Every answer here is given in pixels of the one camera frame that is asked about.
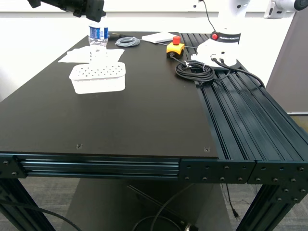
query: white paper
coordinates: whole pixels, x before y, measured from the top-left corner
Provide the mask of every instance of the white paper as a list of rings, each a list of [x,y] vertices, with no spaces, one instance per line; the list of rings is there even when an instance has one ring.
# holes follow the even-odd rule
[[[157,34],[142,36],[142,40],[152,43],[167,42],[172,41],[174,36],[176,35],[170,34],[168,32],[160,32]]]
[[[118,62],[123,52],[124,49],[107,49],[108,61]],[[58,63],[90,63],[90,46],[68,51],[67,55],[59,60]]]

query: plastic bottle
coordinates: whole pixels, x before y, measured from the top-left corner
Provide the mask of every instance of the plastic bottle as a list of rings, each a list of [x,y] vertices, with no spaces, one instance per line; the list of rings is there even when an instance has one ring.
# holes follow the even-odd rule
[[[99,23],[89,24],[90,63],[102,64],[106,59],[108,43],[107,17],[102,17]]]

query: blue bottle label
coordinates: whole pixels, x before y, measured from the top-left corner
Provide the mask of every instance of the blue bottle label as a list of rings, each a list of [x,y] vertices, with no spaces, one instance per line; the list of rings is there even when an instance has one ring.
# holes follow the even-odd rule
[[[90,27],[90,38],[91,39],[101,39],[101,29],[96,27]]]
[[[108,38],[108,28],[104,27],[104,39]]]

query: white plastic basket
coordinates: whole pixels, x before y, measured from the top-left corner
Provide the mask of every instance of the white plastic basket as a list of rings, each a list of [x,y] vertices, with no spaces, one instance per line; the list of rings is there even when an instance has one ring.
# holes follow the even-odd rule
[[[125,64],[81,64],[73,68],[69,78],[77,94],[120,91],[125,89]]]

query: emergency stop button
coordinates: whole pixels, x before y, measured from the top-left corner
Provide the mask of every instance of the emergency stop button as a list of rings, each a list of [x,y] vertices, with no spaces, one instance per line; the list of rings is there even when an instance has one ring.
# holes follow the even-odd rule
[[[174,36],[173,37],[173,45],[179,45],[181,42],[181,37],[180,36]]]

